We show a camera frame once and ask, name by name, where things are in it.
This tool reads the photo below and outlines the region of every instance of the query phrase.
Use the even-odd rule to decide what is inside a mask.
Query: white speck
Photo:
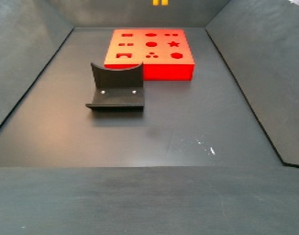
[[[212,147],[211,147],[211,152],[214,153],[214,155],[216,155]]]

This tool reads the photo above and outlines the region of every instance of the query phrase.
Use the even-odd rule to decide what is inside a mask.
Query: gray floor
[[[299,235],[299,170],[0,169],[0,235]]]
[[[146,83],[143,114],[84,107],[111,36],[72,33],[0,131],[0,166],[200,166],[0,167],[0,234],[299,235],[299,169],[280,165],[204,31],[187,29],[194,81]]]
[[[146,82],[143,113],[92,113],[112,29],[75,29],[0,130],[0,166],[279,166],[206,31],[186,31],[192,82]]]

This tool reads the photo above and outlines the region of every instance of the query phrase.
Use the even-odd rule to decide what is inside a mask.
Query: circular hole
[[[146,46],[154,48],[158,44],[154,41],[146,43]]]
[[[171,56],[175,58],[175,59],[182,59],[184,57],[184,55],[182,53],[172,53]]]
[[[158,35],[158,34],[155,34],[155,33],[147,33],[147,34],[146,34],[147,37],[154,37],[154,36],[156,36],[156,35]]]

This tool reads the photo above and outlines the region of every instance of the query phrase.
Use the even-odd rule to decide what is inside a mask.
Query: dark gray surface
[[[191,82],[146,82],[144,111],[92,113],[111,28],[77,28],[0,131],[0,166],[280,165],[216,48],[187,28]]]
[[[299,6],[234,0],[207,30],[283,161],[299,164]]]
[[[231,0],[48,0],[76,27],[206,27]]]
[[[0,234],[299,235],[299,170],[4,168]]]
[[[0,124],[71,30],[45,1],[0,0]]]

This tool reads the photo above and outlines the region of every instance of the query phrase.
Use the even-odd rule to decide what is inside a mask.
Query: yellow marking
[[[167,6],[168,5],[168,0],[162,0],[162,5]]]

